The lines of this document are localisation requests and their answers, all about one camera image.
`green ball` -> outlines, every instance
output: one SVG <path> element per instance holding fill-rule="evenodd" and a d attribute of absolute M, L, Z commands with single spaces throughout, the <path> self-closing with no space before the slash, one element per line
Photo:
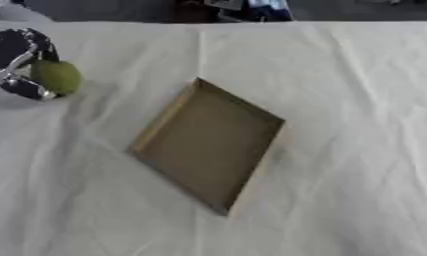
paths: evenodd
<path fill-rule="evenodd" d="M 82 75 L 71 63 L 38 60 L 31 67 L 31 78 L 48 90 L 69 95 L 81 86 Z"/>

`floor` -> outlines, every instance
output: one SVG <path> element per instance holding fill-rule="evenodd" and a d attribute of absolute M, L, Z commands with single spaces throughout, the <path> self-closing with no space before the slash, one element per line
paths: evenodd
<path fill-rule="evenodd" d="M 170 22 L 174 0 L 26 0 L 55 20 Z M 398 6 L 380 0 L 289 0 L 297 20 L 395 21 L 427 20 L 427 3 L 410 0 Z"/>

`table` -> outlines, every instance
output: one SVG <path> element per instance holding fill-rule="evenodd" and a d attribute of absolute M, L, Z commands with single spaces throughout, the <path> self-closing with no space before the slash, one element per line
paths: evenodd
<path fill-rule="evenodd" d="M 0 256 L 427 256 L 427 23 L 0 23 L 85 74 L 0 92 Z M 215 215 L 127 149 L 195 77 L 285 118 Z"/>

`cardboard tray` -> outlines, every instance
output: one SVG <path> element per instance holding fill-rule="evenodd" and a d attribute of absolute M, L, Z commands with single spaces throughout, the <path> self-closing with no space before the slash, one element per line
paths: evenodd
<path fill-rule="evenodd" d="M 227 215 L 283 123 L 197 79 L 137 139 L 133 152 Z"/>

